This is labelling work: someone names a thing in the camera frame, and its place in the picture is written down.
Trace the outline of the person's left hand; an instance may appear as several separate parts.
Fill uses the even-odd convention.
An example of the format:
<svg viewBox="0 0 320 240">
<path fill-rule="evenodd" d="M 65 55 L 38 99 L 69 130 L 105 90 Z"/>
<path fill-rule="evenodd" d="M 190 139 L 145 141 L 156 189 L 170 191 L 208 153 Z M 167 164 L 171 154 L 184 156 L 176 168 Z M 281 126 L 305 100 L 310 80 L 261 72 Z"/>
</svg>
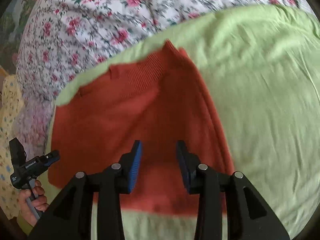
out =
<svg viewBox="0 0 320 240">
<path fill-rule="evenodd" d="M 33 194 L 37 194 L 38 198 L 31 202 L 31 205 L 38 211 L 46 211 L 49 204 L 47 203 L 47 197 L 44 195 L 45 191 L 42 188 L 42 184 L 39 180 L 35 180 L 35 187 L 33 188 Z M 18 200 L 20 206 L 20 214 L 31 226 L 35 226 L 37 219 L 28 206 L 27 199 L 31 197 L 31 191 L 29 189 L 21 190 L 19 192 Z"/>
</svg>

